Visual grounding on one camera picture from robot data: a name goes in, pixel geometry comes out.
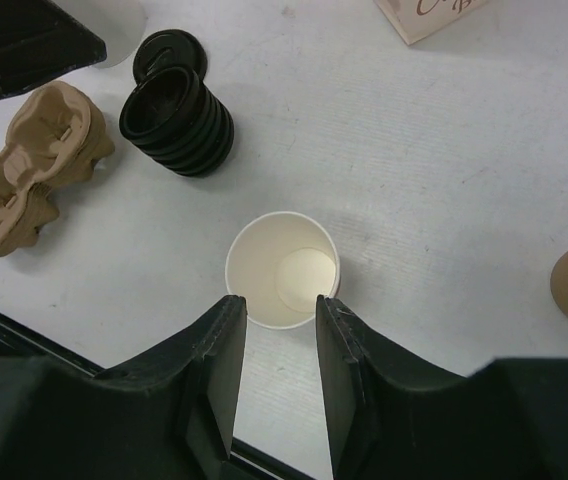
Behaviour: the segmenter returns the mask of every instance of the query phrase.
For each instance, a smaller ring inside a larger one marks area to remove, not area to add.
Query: white table surface
[[[112,366],[224,295],[242,226],[297,210],[333,235],[342,300],[424,358],[469,374],[568,357],[548,287],[568,249],[568,2],[491,0],[413,48],[372,0],[143,3],[147,34],[204,44],[232,158],[187,180],[124,142],[131,58],[67,75],[118,150],[55,193],[34,248],[0,259],[1,312]],[[23,101],[0,102],[0,148]],[[331,478],[313,325],[249,325],[235,435]]]

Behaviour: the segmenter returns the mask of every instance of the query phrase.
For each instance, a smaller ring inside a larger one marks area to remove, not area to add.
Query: cup rim
[[[299,217],[299,218],[303,218],[304,220],[308,220],[310,221],[313,225],[315,225],[323,234],[324,236],[328,239],[329,244],[331,245],[331,249],[333,250],[333,255],[335,256],[335,279],[333,280],[333,286],[331,287],[331,291],[330,293],[327,295],[328,297],[334,297],[335,294],[337,293],[337,290],[339,289],[340,286],[340,281],[341,281],[341,272],[342,272],[342,268],[341,268],[341,262],[340,262],[340,256],[337,253],[337,247],[335,246],[335,242],[333,241],[333,238],[331,238],[331,235],[328,233],[328,231],[315,219],[309,217],[308,215],[305,215],[303,213],[299,213],[299,212],[293,212],[291,210],[280,210],[280,211],[276,211],[276,212],[270,212],[270,213],[266,213],[264,215],[260,215],[257,218],[254,218],[250,223],[248,223],[247,225],[245,225],[242,230],[240,230],[240,233],[237,234],[237,236],[235,237],[235,239],[233,240],[233,243],[231,244],[231,247],[228,249],[228,253],[226,254],[226,262],[224,264],[224,281],[226,283],[226,291],[230,294],[230,295],[236,295],[236,293],[231,291],[231,287],[229,284],[229,280],[228,280],[228,266],[229,266],[229,261],[231,258],[231,253],[233,253],[233,250],[235,250],[238,242],[241,240],[241,238],[246,234],[246,232],[256,223],[263,221],[267,218],[270,217],[276,217],[276,216],[281,216],[281,215],[293,215],[295,217]],[[307,319],[302,320],[301,322],[298,322],[294,325],[286,325],[283,327],[277,327],[277,326],[273,326],[273,325],[266,325],[262,322],[258,322],[257,320],[255,320],[254,318],[251,318],[251,315],[248,314],[247,312],[247,317],[248,319],[253,322],[256,325],[259,325],[260,327],[264,327],[264,328],[268,328],[269,330],[292,330],[294,328],[299,328],[303,325],[306,325],[307,323],[313,321],[315,319],[315,312],[313,312]]]

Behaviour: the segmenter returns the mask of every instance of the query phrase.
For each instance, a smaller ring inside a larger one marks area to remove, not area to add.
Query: stack of black lids
[[[191,34],[151,35],[135,56],[138,85],[120,115],[126,139],[184,176],[211,173],[233,146],[231,114],[203,82],[207,67],[206,53]]]

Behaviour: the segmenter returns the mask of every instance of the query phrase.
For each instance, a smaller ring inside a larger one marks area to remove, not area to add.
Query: black object
[[[568,479],[568,360],[498,360],[465,379],[339,300],[316,314],[337,480]],[[225,297],[103,370],[0,315],[0,480],[310,480],[230,443],[245,328],[243,300]]]
[[[146,77],[122,108],[120,131],[157,163],[184,176],[215,170],[235,133],[226,107],[186,65]]]
[[[568,360],[496,360],[465,379],[317,303],[336,480],[568,479]]]
[[[140,83],[151,73],[175,65],[188,65],[204,80],[208,58],[202,44],[183,30],[162,30],[142,42],[133,60],[133,77]]]
[[[0,314],[0,480],[311,480],[231,443],[245,329],[225,297],[105,370]]]
[[[0,0],[0,99],[106,59],[106,45],[48,0]]]

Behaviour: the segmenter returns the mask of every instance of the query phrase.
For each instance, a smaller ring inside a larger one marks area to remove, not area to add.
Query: white cup
[[[310,322],[317,296],[335,296],[339,283],[333,240],[301,213],[274,212],[253,220],[226,258],[228,292],[246,298],[249,320],[267,328]]]

